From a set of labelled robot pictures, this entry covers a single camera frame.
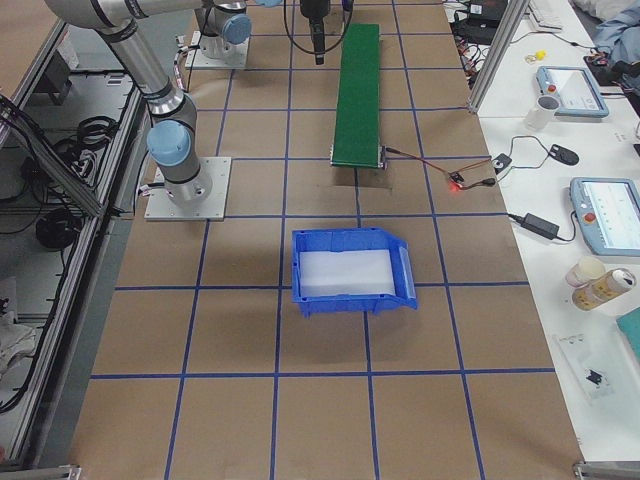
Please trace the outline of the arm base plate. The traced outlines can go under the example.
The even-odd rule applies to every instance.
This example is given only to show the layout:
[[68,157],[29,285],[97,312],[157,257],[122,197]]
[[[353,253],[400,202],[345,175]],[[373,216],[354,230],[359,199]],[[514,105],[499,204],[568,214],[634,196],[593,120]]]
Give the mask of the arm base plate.
[[230,157],[200,158],[199,174],[188,183],[167,183],[159,167],[144,217],[150,221],[223,221],[231,175]]
[[244,70],[246,68],[250,39],[233,45],[221,37],[200,39],[198,30],[191,38],[192,46],[199,46],[188,52],[185,66],[195,70]]

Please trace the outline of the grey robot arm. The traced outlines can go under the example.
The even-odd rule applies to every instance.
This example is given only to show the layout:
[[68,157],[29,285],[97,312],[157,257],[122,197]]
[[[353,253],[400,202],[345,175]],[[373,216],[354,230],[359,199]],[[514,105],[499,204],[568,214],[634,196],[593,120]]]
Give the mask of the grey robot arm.
[[[294,7],[287,7],[285,1],[257,1],[264,7],[282,6],[282,22],[285,34],[293,47],[313,57],[316,65],[323,65],[326,53],[326,33],[324,20],[329,15],[329,1],[299,1],[299,13],[307,20],[311,47],[304,48],[294,37],[289,14]],[[199,27],[197,46],[202,58],[222,61],[236,55],[247,46],[252,35],[253,23],[247,13],[245,1],[224,1],[196,15]]]
[[147,136],[167,196],[175,204],[201,201],[212,180],[195,152],[194,102],[163,70],[137,21],[157,14],[206,10],[212,1],[48,1],[61,20],[96,31],[134,80],[155,125]]

